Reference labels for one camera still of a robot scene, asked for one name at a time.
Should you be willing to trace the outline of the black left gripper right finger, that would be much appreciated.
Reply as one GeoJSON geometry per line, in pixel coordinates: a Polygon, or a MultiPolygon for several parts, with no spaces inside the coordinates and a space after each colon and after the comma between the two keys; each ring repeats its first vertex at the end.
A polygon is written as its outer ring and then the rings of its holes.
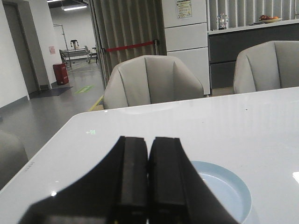
{"type": "Polygon", "coordinates": [[[149,223],[235,224],[191,164],[180,139],[157,137],[149,155],[149,223]]]}

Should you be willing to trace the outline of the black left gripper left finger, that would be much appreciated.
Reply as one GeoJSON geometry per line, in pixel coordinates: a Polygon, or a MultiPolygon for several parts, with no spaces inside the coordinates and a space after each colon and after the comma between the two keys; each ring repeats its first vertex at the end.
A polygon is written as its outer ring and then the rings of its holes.
{"type": "Polygon", "coordinates": [[[83,177],[32,204],[21,224],[145,224],[148,152],[143,138],[121,136],[83,177]]]}

